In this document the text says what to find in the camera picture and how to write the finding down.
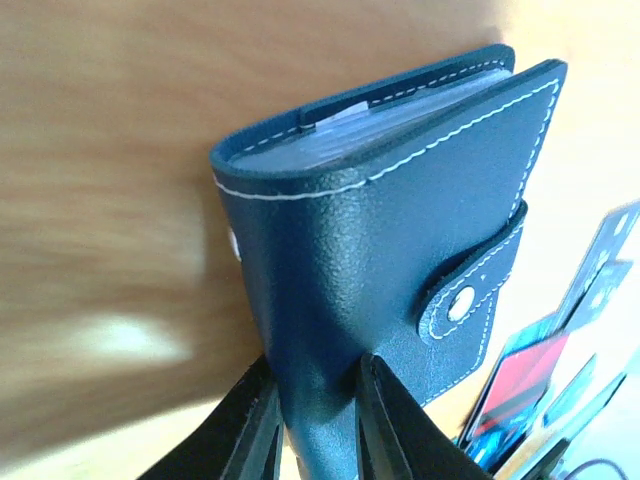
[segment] wooden surface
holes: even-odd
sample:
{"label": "wooden surface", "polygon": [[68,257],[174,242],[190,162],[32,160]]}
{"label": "wooden surface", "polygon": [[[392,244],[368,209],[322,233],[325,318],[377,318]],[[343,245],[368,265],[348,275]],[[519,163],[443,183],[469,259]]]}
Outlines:
{"label": "wooden surface", "polygon": [[[631,1],[34,0],[2,12],[6,478],[134,478],[259,354],[207,161],[237,128],[495,41],[516,47],[519,71],[569,62],[489,357],[428,407],[449,433],[505,338],[557,305],[599,219],[640,196]],[[285,463],[295,478],[290,452]]]}

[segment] metal snap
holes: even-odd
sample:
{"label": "metal snap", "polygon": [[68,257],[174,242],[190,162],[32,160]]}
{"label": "metal snap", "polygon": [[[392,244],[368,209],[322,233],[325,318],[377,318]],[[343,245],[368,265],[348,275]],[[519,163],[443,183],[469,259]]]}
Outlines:
{"label": "metal snap", "polygon": [[233,230],[229,229],[229,243],[231,244],[231,250],[233,250],[233,254],[236,256],[236,259],[239,262],[242,262],[242,257],[240,256],[240,247],[238,245],[238,239],[236,238],[236,234],[233,233]]}
{"label": "metal snap", "polygon": [[462,320],[462,318],[469,313],[469,310],[471,310],[475,296],[476,291],[473,287],[467,286],[460,290],[449,306],[449,321],[459,322]]}

